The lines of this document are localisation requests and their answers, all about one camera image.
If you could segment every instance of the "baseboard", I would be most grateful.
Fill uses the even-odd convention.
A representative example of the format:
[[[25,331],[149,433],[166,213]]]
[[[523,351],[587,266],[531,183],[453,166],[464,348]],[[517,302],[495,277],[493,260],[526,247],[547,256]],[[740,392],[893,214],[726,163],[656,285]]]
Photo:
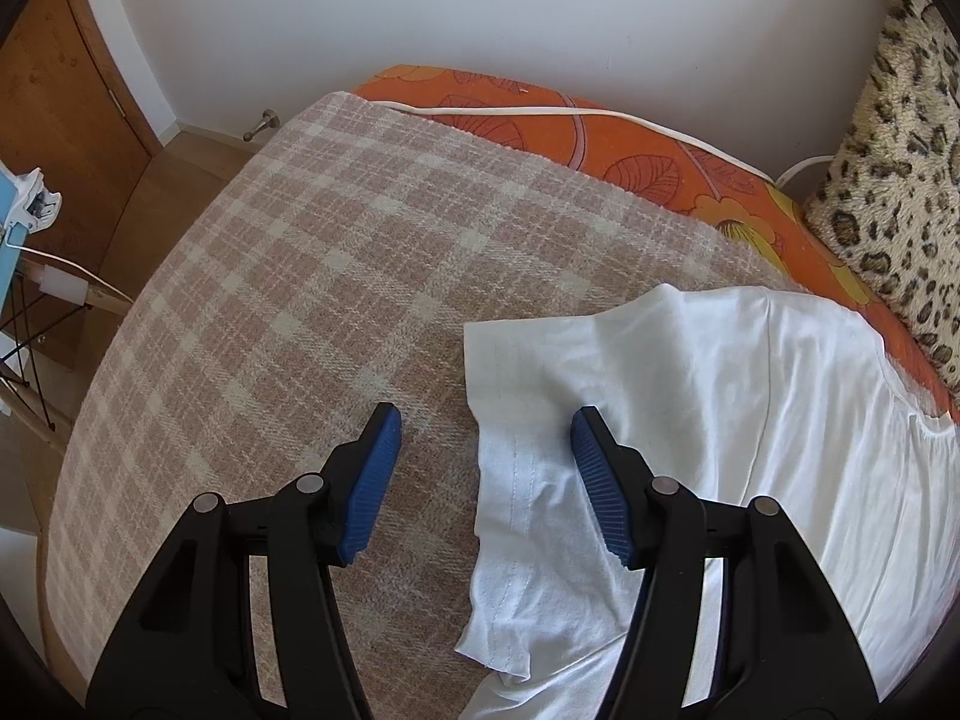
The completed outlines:
[[[157,133],[157,140],[160,141],[160,146],[166,146],[167,143],[170,143],[176,136],[179,135],[181,128],[179,127],[178,122],[173,122],[169,127],[167,127],[162,132]]]
[[[258,151],[263,148],[263,143],[247,143],[240,138],[234,138],[232,135],[224,135],[223,132],[217,132],[213,129],[203,129],[203,127],[194,127],[193,124],[185,124],[184,122],[176,122],[176,126],[179,127],[180,132],[189,132],[193,135],[200,135],[203,138],[210,138],[211,141],[218,141],[219,143],[226,143],[228,146],[233,146],[234,148],[242,148],[243,151],[249,151],[250,153],[256,154]]]

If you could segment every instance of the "white cable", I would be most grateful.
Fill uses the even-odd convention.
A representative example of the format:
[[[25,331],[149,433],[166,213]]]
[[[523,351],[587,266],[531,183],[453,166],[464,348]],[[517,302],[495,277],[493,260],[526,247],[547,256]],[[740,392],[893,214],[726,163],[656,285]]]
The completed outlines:
[[[131,298],[129,295],[127,295],[126,293],[120,292],[120,290],[114,287],[114,285],[110,284],[109,281],[104,281],[97,274],[92,274],[90,271],[85,269],[82,265],[77,265],[77,263],[71,262],[70,260],[67,260],[64,257],[58,257],[55,254],[50,254],[49,252],[46,252],[46,251],[36,250],[35,248],[18,247],[18,245],[16,244],[8,244],[7,242],[4,242],[4,245],[7,245],[8,247],[11,247],[11,248],[15,248],[16,250],[25,251],[29,254],[37,254],[37,255],[40,255],[40,257],[47,257],[48,259],[56,260],[57,262],[64,263],[65,265],[73,266],[74,268],[78,269],[78,271],[83,271],[90,278],[96,279],[105,287],[107,287],[109,290],[113,290],[115,293],[117,293],[117,295],[120,295],[124,300],[128,300],[130,303],[133,303],[133,298]]]
[[[786,170],[784,170],[784,173],[776,180],[774,186],[776,189],[784,189],[787,184],[797,177],[797,173],[806,170],[812,165],[821,165],[823,162],[832,161],[833,154],[824,154],[822,157],[808,157],[806,159],[802,159],[793,167],[788,167]]]
[[[742,170],[752,172],[753,175],[757,178],[762,178],[768,184],[774,182],[771,177],[766,175],[765,172],[762,172],[762,170],[757,170],[756,167],[751,167],[746,162],[740,162],[736,157],[731,157],[729,154],[720,151],[719,148],[711,146],[709,143],[704,143],[692,135],[685,135],[685,133],[678,132],[675,129],[661,127],[659,124],[654,124],[654,122],[648,122],[647,119],[640,119],[638,116],[621,113],[620,111],[608,111],[604,108],[565,108],[560,105],[518,105],[517,107],[508,108],[417,108],[414,105],[396,103],[393,100],[371,100],[371,103],[383,105],[385,108],[392,108],[392,110],[395,111],[419,114],[421,116],[613,116],[615,119],[625,119],[627,122],[641,124],[642,127],[652,129],[654,132],[659,132],[659,134],[666,135],[668,138],[683,141],[687,143],[688,146],[702,148],[704,151],[712,153],[713,156],[733,163],[733,165],[740,167]]]

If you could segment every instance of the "leaf pattern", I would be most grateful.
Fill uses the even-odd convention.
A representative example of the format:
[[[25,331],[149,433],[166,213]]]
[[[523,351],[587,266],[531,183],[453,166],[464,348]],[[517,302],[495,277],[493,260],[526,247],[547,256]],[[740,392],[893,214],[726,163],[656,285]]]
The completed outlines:
[[[635,154],[610,165],[603,180],[658,205],[666,205],[680,189],[680,169],[673,157]]]
[[[461,97],[460,95],[447,95],[440,101],[440,108],[483,108],[486,107],[480,100]],[[448,127],[456,127],[464,132],[472,133],[478,138],[483,138],[493,143],[499,143],[501,146],[516,148],[518,151],[526,151],[523,146],[523,136],[517,129],[514,122],[503,116],[471,116],[469,114],[450,114],[443,116],[434,116],[435,122],[446,124]]]
[[[403,81],[429,81],[442,76],[446,71],[443,68],[434,68],[429,65],[394,65],[376,74],[378,79],[400,79]]]
[[[697,146],[688,146],[688,150],[704,173],[716,183],[733,191],[742,191],[743,194],[757,193],[757,180],[742,167],[731,165],[727,160]]]
[[[483,74],[480,73],[468,73],[465,70],[455,70],[453,71],[453,80],[457,83],[471,83],[481,79]]]
[[[781,260],[779,253],[776,252],[776,249],[772,247],[757,230],[750,227],[747,223],[731,218],[730,220],[717,224],[717,229],[731,241],[750,244],[764,259],[779,268],[783,274],[790,275],[786,269],[786,265],[784,265],[784,261]]]
[[[515,95],[520,94],[520,90],[523,88],[520,81],[514,81],[513,79],[498,79],[496,76],[487,76],[487,79],[497,89],[503,89],[505,92],[512,92]]]

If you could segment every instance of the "mattress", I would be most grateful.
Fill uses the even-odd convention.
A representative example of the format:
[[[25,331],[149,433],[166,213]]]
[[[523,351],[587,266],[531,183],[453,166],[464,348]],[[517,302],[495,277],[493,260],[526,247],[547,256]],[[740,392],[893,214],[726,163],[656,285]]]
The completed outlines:
[[[357,91],[416,105],[590,105],[459,71],[381,76]],[[321,100],[145,287],[80,411],[51,519],[48,605],[83,675],[193,495],[272,494],[386,399],[404,413],[404,450],[370,549],[334,584],[376,716],[458,712],[482,677],[453,654],[476,556],[464,322],[594,313],[661,282],[800,282],[863,314],[949,405],[882,304],[750,173],[614,119],[440,122],[452,127],[352,95]],[[253,602],[261,686],[278,698],[262,593]]]
[[[414,65],[382,71],[355,92],[367,100],[417,107],[602,107],[520,81]],[[887,355],[931,396],[930,413],[949,410],[960,419],[947,388],[899,319],[806,229],[800,205],[772,184],[712,153],[624,119],[493,117],[482,111],[434,118],[616,184],[750,245],[811,293],[862,314],[882,336]]]

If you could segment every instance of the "plaid blanket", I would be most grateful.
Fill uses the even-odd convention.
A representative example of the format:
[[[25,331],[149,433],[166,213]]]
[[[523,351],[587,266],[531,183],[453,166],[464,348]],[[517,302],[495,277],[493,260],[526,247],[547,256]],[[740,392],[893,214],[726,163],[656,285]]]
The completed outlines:
[[[334,584],[376,716],[456,715],[478,471],[462,326],[589,314],[667,282],[798,289],[704,223],[534,154],[337,93],[283,127],[131,309],[86,396],[49,533],[51,618],[86,678],[198,493],[269,495],[404,417],[370,547]],[[261,563],[264,695],[282,700]]]

